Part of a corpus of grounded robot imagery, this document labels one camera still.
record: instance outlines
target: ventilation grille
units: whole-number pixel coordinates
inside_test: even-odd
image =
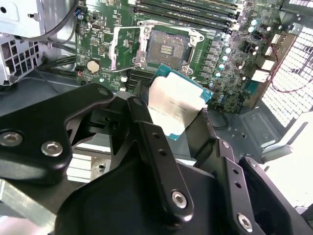
[[[273,79],[279,90],[290,91],[307,84],[313,77],[313,29],[303,27]],[[291,93],[281,93],[270,85],[262,101],[280,123],[287,127],[313,106],[313,83]]]
[[[23,77],[38,65],[39,45],[19,40],[10,40],[1,44],[2,59],[6,78],[4,85],[10,85],[10,76]]]
[[[290,0],[289,4],[313,7],[313,0]]]

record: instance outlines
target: green circuit board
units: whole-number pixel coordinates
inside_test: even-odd
[[[212,90],[210,108],[239,112],[244,100],[258,86],[257,82],[243,80],[240,74],[250,69],[266,44],[254,40],[253,33],[248,31],[251,19],[257,21],[254,31],[274,33],[274,30],[264,32],[261,26],[278,23],[275,8],[278,2],[180,2],[80,1],[84,19],[78,22],[76,30],[77,65],[85,69],[77,76],[78,81],[101,83],[112,91],[132,92],[139,79],[151,78],[163,63]],[[153,25],[147,40],[142,39],[146,35],[145,25]],[[191,45],[194,34],[197,43]],[[245,51],[247,41],[260,47],[256,55]],[[98,64],[96,68],[90,66],[91,70],[90,60]],[[243,68],[238,70],[236,63],[244,65]]]

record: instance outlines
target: screw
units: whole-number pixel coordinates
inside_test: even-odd
[[[179,191],[174,191],[172,193],[172,200],[175,203],[176,206],[178,206],[179,208],[186,208],[187,206],[187,199],[185,198],[185,196],[179,192]]]
[[[139,61],[141,64],[144,64],[146,62],[146,59],[145,59],[145,57],[141,57]]]
[[[238,214],[237,219],[241,227],[243,227],[244,230],[246,230],[248,233],[251,233],[253,231],[252,224],[250,220],[245,217],[243,214]]]
[[[256,167],[256,162],[254,160],[249,159],[248,162],[251,166]]]
[[[224,145],[225,148],[229,148],[229,144],[227,142],[223,141],[222,144]]]
[[[84,19],[84,16],[82,14],[78,14],[77,19],[79,19],[80,21],[82,21]]]
[[[63,152],[62,145],[55,141],[47,141],[41,145],[41,152],[49,157],[58,157]]]
[[[145,33],[150,33],[150,32],[151,32],[150,28],[146,27],[145,28]]]
[[[14,131],[3,132],[0,134],[0,144],[2,146],[14,147],[23,141],[23,137]]]

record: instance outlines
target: red wire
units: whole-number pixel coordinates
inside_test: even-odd
[[[294,89],[294,90],[290,90],[290,91],[282,91],[282,90],[280,90],[279,88],[277,88],[277,87],[274,85],[273,80],[274,80],[274,76],[276,75],[278,69],[280,68],[281,63],[279,62],[279,59],[278,59],[278,56],[277,56],[277,51],[276,51],[275,46],[273,45],[273,43],[271,43],[271,42],[268,40],[268,38],[266,38],[266,37],[263,37],[263,39],[266,40],[267,43],[268,43],[268,45],[272,48],[273,53],[274,53],[274,55],[275,55],[275,59],[276,59],[276,66],[274,67],[273,72],[271,73],[270,79],[269,79],[269,80],[270,80],[270,83],[272,84],[272,87],[273,87],[274,90],[276,90],[277,92],[281,92],[281,93],[297,92],[297,91],[299,91],[299,90],[305,88],[310,82],[313,81],[313,77],[312,77],[312,78],[307,82],[307,84],[303,85],[303,86],[300,87],[300,88],[297,88],[297,89]]]

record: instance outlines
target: motherboard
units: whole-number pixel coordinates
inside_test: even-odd
[[[77,79],[133,92],[161,64],[214,92],[208,106],[238,113],[273,69],[277,0],[85,0],[76,28]]]

